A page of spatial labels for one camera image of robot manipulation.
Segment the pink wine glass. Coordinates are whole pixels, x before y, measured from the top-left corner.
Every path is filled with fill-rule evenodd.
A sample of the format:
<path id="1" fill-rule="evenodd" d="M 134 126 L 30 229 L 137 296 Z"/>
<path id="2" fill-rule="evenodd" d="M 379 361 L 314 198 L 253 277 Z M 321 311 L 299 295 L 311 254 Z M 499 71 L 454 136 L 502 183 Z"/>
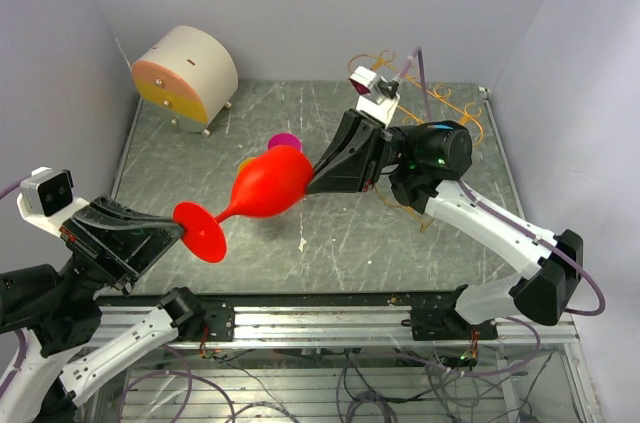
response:
<path id="1" fill-rule="evenodd" d="M 277 146 L 287 146 L 297 151 L 302 150 L 301 140 L 296 135 L 288 132 L 277 133 L 269 139 L 267 143 L 268 150 Z"/>

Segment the red wine glass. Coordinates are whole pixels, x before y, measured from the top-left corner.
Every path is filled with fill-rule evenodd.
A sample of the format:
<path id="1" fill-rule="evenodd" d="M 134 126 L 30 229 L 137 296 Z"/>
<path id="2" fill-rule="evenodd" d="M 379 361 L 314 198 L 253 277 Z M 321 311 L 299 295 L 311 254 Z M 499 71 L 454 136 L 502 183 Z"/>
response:
<path id="1" fill-rule="evenodd" d="M 194 256 L 219 263 L 227 253 L 222 222 L 234 216 L 277 216 L 303 199 L 312 177 L 312 165 L 301 151 L 278 145 L 242 168 L 221 213 L 213 215 L 200 204 L 183 201 L 174 208 L 173 221 L 183 228 L 181 240 Z"/>

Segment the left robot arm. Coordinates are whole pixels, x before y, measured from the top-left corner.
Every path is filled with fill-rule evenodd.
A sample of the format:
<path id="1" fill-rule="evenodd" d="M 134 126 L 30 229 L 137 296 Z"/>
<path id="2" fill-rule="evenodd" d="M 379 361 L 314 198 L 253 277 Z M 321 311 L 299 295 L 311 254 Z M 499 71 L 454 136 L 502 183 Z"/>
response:
<path id="1" fill-rule="evenodd" d="M 165 343 L 202 332 L 198 299 L 175 288 L 139 323 L 81 356 L 102 319 L 96 294 L 105 287 L 127 292 L 186 229 L 109 197 L 40 205 L 21 193 L 17 206 L 26 222 L 60 238 L 71 257 L 61 270 L 39 265 L 1 276 L 1 330 L 19 339 L 1 378 L 2 421 L 70 422 L 120 371 Z"/>

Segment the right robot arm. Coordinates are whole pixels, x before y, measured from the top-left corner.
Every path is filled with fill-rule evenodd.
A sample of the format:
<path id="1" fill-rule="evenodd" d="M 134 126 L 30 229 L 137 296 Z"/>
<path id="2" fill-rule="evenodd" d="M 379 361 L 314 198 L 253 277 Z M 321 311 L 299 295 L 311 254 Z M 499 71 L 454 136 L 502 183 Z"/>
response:
<path id="1" fill-rule="evenodd" d="M 471 190 L 462 177 L 472 150 L 469 131 L 455 121 L 386 127 L 349 109 L 307 191 L 363 193 L 389 168 L 399 205 L 457 228 L 514 269 L 510 277 L 459 290 L 453 307 L 440 316 L 448 336 L 463 338 L 477 324 L 515 315 L 554 326 L 582 278 L 583 240 L 571 230 L 539 228 Z"/>

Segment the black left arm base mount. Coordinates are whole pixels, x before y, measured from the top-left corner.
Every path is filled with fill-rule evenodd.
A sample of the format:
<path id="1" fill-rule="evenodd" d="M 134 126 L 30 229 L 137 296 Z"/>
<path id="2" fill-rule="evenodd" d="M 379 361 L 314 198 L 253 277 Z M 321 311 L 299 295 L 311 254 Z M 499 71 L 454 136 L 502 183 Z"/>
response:
<path id="1" fill-rule="evenodd" d="M 203 319 L 204 342 L 231 342 L 235 332 L 235 311 L 228 306 L 206 310 Z"/>

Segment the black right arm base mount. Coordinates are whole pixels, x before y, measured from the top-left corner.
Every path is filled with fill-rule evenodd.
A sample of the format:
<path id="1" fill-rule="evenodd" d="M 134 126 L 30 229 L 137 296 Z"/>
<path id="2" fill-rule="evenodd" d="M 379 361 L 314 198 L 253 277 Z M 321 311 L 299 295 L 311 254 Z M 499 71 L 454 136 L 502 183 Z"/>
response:
<path id="1" fill-rule="evenodd" d="M 401 326 L 411 330 L 414 341 L 470 340 L 473 331 L 481 341 L 496 340 L 495 325 L 489 321 L 472 325 L 455 311 L 466 288 L 464 284 L 449 291 L 411 292 L 409 317 L 401 321 Z"/>

